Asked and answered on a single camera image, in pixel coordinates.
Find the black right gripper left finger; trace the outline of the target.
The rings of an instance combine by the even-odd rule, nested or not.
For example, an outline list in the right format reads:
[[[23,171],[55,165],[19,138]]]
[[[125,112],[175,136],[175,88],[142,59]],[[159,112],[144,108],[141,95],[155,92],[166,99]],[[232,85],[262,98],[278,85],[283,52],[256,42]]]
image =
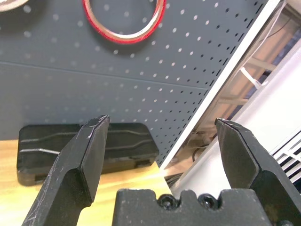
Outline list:
[[[23,221],[24,226],[75,226],[90,207],[103,168],[110,118],[90,119],[61,150]]]

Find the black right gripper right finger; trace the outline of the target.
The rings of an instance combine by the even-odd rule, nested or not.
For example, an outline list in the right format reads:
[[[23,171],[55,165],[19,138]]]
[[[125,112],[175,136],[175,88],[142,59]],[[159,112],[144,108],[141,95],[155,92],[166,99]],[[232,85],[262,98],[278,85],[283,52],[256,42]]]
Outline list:
[[[252,131],[229,120],[215,120],[222,164],[232,188],[255,191],[274,226],[301,224],[301,195]]]

